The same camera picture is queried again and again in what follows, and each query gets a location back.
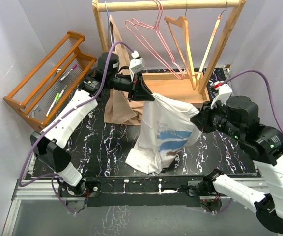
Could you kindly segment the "beige t shirt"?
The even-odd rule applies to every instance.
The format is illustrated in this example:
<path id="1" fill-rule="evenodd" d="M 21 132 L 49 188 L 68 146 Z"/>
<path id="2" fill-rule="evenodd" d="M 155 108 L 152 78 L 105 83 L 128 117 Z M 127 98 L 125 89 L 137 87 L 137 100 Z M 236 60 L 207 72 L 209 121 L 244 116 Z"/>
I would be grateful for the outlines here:
<path id="1" fill-rule="evenodd" d="M 109 16 L 112 36 L 114 41 L 121 41 L 121 35 L 115 24 L 112 15 Z M 115 53 L 119 56 L 119 66 L 128 66 L 130 62 L 129 52 L 122 44 L 115 47 Z M 143 116 L 144 102 L 131 101 L 129 102 L 128 93 L 112 89 L 110 91 L 109 99 L 105 106 L 104 122 L 111 124 L 125 124 L 125 125 L 141 125 Z"/>

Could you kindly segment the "white t shirt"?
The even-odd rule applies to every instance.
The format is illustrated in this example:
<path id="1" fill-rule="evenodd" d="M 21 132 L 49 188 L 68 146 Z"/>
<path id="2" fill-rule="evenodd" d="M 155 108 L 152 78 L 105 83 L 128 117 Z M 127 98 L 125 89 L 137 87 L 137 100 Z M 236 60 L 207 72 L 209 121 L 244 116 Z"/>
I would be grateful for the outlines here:
<path id="1" fill-rule="evenodd" d="M 143 107 L 140 134 L 125 163 L 146 173 L 159 174 L 184 147 L 193 145 L 201 131 L 190 121 L 199 113 L 191 103 L 153 93 Z"/>

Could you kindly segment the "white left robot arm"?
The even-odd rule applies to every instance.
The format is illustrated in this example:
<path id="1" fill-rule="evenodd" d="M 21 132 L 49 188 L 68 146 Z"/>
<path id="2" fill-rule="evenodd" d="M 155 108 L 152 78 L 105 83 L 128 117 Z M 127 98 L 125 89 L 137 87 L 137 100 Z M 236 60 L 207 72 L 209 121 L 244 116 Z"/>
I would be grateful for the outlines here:
<path id="1" fill-rule="evenodd" d="M 137 51 L 131 55 L 129 65 L 120 67 L 117 54 L 103 53 L 97 66 L 86 74 L 59 116 L 41 132 L 33 132 L 30 136 L 33 147 L 30 154 L 46 164 L 75 196 L 85 192 L 86 184 L 64 147 L 77 126 L 97 107 L 102 90 L 127 92 L 129 101 L 154 101 L 152 92 L 143 80 L 143 58 Z M 123 69 L 128 70 L 129 74 L 122 74 Z"/>

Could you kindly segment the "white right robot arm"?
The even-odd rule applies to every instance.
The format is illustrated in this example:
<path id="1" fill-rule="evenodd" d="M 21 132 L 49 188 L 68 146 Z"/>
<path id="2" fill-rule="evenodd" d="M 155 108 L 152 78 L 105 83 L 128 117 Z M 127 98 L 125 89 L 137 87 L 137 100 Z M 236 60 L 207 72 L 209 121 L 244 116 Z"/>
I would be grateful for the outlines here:
<path id="1" fill-rule="evenodd" d="M 283 235 L 283 134 L 260 124 L 258 105 L 246 96 L 234 96 L 225 105 L 205 102 L 190 121 L 203 133 L 219 131 L 238 141 L 265 178 L 269 193 L 255 191 L 214 169 L 199 189 L 225 194 L 251 210 L 268 230 Z"/>

